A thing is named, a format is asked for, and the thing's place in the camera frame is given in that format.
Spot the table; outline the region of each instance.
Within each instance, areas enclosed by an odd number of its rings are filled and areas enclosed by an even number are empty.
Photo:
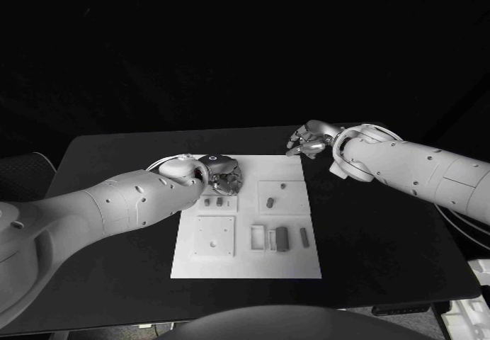
[[[284,154],[302,124],[77,137],[48,197],[175,154]],[[477,297],[480,285],[434,205],[378,181],[336,177],[330,150],[316,160],[302,158],[322,280],[171,279],[178,213],[75,253],[0,335],[183,321],[254,305],[351,308]]]

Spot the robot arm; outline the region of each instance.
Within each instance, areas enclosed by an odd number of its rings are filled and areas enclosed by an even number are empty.
[[[316,153],[332,146],[330,172],[385,185],[490,225],[490,163],[404,141],[378,125],[349,129],[312,120],[292,136],[287,155]]]
[[[29,203],[0,202],[0,328],[28,308],[81,248],[191,208],[208,185],[222,195],[238,194],[235,159],[179,155],[147,171],[122,174],[67,195]]]

